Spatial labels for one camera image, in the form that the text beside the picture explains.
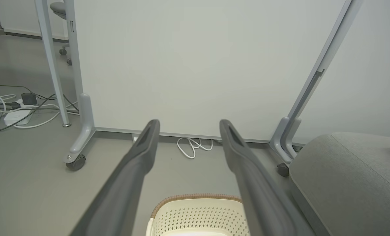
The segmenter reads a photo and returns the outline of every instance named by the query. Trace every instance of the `office chair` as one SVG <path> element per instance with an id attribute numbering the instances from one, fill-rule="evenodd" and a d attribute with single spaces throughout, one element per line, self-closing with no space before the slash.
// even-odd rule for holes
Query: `office chair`
<path id="1" fill-rule="evenodd" d="M 65 14 L 65 3 L 51 3 L 51 5 L 49 5 L 49 7 L 57 16 L 63 18 L 64 20 L 67 19 L 67 16 Z M 69 47 L 69 43 L 64 44 L 63 48 L 60 49 L 61 55 L 67 54 L 67 50 L 65 50 L 65 48 L 67 48 L 67 47 Z M 67 59 L 67 64 L 70 66 L 72 65 L 71 58 Z"/>

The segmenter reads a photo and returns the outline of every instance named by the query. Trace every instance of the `laundry basket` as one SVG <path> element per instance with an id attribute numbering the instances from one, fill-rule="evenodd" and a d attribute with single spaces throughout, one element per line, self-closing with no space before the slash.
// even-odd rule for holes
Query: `laundry basket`
<path id="1" fill-rule="evenodd" d="M 151 214 L 146 236 L 250 236 L 239 197 L 186 194 L 162 200 Z"/>

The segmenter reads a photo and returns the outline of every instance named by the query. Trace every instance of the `caster wheel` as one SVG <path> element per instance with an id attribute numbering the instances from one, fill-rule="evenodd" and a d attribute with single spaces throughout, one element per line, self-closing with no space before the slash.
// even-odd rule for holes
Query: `caster wheel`
<path id="1" fill-rule="evenodd" d="M 287 177 L 288 176 L 288 166 L 285 163 L 281 163 L 276 166 L 278 168 L 277 172 L 280 176 Z"/>
<path id="2" fill-rule="evenodd" d="M 65 50 L 65 48 L 61 48 L 60 49 L 60 54 L 61 55 L 66 55 L 67 54 L 67 50 Z"/>
<path id="3" fill-rule="evenodd" d="M 78 155 L 77 159 L 73 161 L 72 163 L 66 163 L 65 165 L 68 167 L 68 169 L 72 171 L 77 171 L 80 170 L 83 166 L 84 163 L 86 162 L 86 158 L 84 155 Z"/>

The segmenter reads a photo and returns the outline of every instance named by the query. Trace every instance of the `basket rim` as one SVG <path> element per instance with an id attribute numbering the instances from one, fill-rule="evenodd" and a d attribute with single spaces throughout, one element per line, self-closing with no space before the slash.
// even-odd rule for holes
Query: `basket rim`
<path id="1" fill-rule="evenodd" d="M 154 208 L 153 213 L 151 214 L 151 218 L 155 218 L 159 209 L 164 206 L 166 203 L 177 201 L 177 200 L 186 200 L 186 199 L 202 199 L 202 198 L 210 198 L 210 199 L 224 199 L 224 200 L 233 200 L 239 203 L 243 203 L 242 199 L 238 196 L 234 195 L 226 195 L 226 194 L 183 194 L 183 195 L 174 195 L 168 198 L 163 199 L 161 202 L 157 204 Z"/>

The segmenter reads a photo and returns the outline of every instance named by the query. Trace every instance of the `gray stool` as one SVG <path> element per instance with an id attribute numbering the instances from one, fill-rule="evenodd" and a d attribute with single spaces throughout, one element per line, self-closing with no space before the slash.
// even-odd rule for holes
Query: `gray stool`
<path id="1" fill-rule="evenodd" d="M 291 193 L 318 236 L 390 236 L 390 138 L 337 132 L 290 165 Z"/>
<path id="2" fill-rule="evenodd" d="M 63 18 L 64 20 L 67 19 L 67 16 L 65 14 L 65 3 L 51 3 L 51 5 L 49 5 L 49 7 L 57 16 Z M 67 54 L 67 50 L 65 50 L 65 48 L 67 48 L 67 47 L 69 47 L 69 43 L 64 44 L 63 48 L 60 49 L 61 55 Z M 67 64 L 70 66 L 72 65 L 71 58 L 67 59 Z"/>

